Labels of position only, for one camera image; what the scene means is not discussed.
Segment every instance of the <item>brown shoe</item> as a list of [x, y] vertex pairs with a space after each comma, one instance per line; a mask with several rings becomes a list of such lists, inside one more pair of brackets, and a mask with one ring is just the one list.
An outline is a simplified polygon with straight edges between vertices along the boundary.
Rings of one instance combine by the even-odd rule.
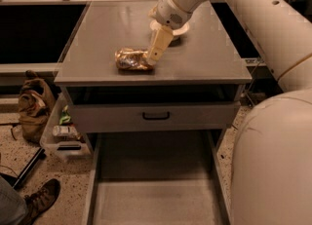
[[56, 179], [46, 182], [41, 189], [30, 197], [25, 196], [28, 214], [19, 225], [30, 225], [44, 211], [48, 210], [59, 196], [60, 185]]

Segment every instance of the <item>bag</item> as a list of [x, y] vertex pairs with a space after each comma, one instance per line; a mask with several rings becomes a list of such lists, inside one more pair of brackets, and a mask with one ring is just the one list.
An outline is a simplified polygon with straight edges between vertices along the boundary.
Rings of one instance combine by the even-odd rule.
[[50, 86], [32, 71], [19, 93], [19, 122], [22, 136], [29, 142], [39, 143], [51, 112], [56, 104]]

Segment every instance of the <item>drawer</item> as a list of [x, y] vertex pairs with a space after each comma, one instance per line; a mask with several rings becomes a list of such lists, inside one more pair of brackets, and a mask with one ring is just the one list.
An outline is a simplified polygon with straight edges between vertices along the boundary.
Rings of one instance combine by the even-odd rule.
[[239, 102], [200, 104], [70, 105], [81, 132], [224, 129]]

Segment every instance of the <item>black handle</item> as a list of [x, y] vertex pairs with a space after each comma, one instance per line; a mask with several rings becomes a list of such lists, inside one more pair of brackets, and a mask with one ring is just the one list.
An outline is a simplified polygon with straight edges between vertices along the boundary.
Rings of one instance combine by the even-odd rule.
[[168, 120], [170, 118], [170, 112], [165, 113], [166, 116], [163, 117], [155, 117], [155, 114], [146, 114], [145, 112], [142, 113], [142, 118], [144, 120]]

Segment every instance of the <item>blue pants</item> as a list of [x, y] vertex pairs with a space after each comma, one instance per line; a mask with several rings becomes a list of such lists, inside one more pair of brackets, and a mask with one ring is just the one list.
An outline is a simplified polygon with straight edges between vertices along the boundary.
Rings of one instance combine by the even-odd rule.
[[19, 224], [27, 213], [24, 198], [0, 176], [0, 224]]

